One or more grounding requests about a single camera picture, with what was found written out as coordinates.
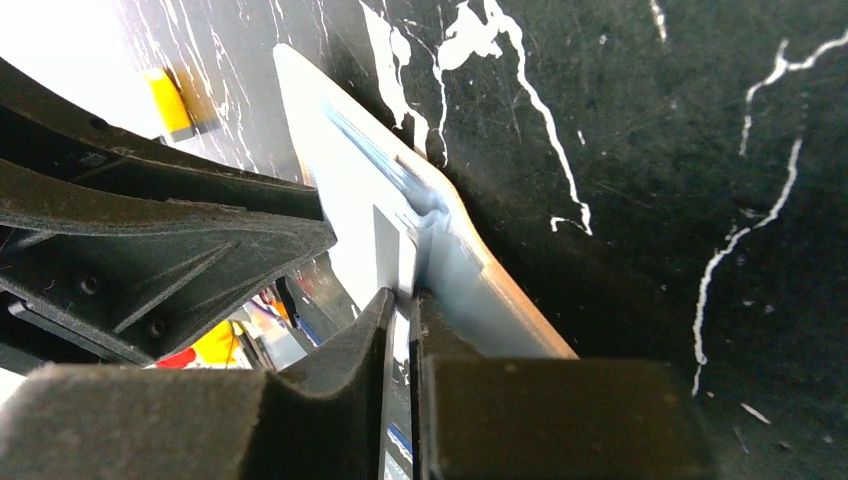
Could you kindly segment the blue grey card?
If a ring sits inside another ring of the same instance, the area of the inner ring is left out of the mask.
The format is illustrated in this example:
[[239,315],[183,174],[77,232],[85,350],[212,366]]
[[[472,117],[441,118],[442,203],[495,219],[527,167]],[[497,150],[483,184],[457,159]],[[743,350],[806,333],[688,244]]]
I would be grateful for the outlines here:
[[387,475],[415,479],[413,296],[427,273],[433,234],[448,223],[450,213],[442,196],[403,164],[406,146],[380,145],[364,125],[329,104],[320,107],[319,117],[329,137],[310,171],[337,237],[329,253],[334,273],[357,302],[382,288],[396,297],[384,409]]

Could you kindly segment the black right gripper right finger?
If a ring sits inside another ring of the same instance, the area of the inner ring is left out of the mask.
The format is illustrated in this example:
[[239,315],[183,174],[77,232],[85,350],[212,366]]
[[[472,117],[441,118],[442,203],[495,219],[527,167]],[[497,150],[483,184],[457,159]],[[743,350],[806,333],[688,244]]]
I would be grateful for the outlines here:
[[487,357],[428,291],[412,304],[417,479],[715,479],[677,373],[644,360]]

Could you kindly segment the beige card holder wallet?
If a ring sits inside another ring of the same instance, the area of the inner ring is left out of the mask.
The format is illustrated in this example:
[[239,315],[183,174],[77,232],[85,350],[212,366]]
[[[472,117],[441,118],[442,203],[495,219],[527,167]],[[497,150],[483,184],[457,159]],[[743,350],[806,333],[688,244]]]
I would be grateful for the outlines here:
[[356,303],[393,288],[404,316],[418,289],[490,356],[570,358],[498,262],[451,182],[293,47],[273,50],[303,182],[337,238],[332,269]]

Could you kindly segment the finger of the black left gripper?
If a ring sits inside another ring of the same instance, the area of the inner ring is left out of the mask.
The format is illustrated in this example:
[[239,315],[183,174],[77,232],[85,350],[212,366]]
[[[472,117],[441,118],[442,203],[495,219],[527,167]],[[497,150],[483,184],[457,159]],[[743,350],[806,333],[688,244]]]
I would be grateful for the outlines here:
[[1,63],[1,157],[71,184],[323,221],[317,191],[163,145],[78,107]]
[[335,240],[315,190],[268,177],[1,165],[1,314],[48,361],[152,363]]

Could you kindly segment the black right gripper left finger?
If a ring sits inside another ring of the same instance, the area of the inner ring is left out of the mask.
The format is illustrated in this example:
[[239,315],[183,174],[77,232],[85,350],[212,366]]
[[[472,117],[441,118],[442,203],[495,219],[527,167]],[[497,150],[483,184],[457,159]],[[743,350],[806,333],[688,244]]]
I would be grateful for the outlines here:
[[5,479],[378,479],[395,295],[280,371],[49,365],[1,410]]

